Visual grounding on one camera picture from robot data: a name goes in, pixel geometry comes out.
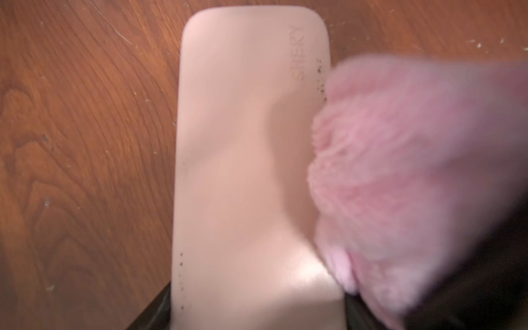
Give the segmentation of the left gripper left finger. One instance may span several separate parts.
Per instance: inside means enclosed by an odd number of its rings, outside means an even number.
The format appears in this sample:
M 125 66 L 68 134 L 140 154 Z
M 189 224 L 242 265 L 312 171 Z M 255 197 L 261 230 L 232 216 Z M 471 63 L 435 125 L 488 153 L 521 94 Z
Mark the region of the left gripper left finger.
M 127 330 L 169 330 L 171 320 L 171 283 L 153 299 Z

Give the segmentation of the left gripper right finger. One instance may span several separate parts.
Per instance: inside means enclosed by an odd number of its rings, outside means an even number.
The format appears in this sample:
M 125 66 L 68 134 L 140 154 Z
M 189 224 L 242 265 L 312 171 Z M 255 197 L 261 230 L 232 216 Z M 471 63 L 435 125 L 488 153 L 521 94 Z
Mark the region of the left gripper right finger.
M 345 294 L 345 314 L 348 330 L 387 330 L 359 296 Z

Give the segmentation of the pink eyeglass case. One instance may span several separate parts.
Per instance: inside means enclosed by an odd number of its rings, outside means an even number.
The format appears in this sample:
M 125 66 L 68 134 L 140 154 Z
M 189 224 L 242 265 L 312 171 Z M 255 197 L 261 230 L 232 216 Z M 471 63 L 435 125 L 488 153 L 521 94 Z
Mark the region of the pink eyeglass case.
M 345 329 L 307 187 L 324 21 L 300 6 L 211 8 L 181 41 L 171 328 Z

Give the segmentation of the pink microfiber cloth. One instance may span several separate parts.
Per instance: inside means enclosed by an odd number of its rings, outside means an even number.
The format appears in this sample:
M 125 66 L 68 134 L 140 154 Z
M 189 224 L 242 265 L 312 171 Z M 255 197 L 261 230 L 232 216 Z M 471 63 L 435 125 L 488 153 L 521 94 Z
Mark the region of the pink microfiber cloth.
M 315 241 L 389 329 L 527 194 L 527 64 L 365 55 L 313 121 Z

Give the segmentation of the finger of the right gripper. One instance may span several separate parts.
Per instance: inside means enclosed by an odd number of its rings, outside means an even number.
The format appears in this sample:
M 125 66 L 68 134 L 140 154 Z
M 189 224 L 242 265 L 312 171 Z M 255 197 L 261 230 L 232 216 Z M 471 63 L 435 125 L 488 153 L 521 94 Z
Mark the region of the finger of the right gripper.
M 408 329 L 507 329 L 527 298 L 527 200 L 406 319 Z

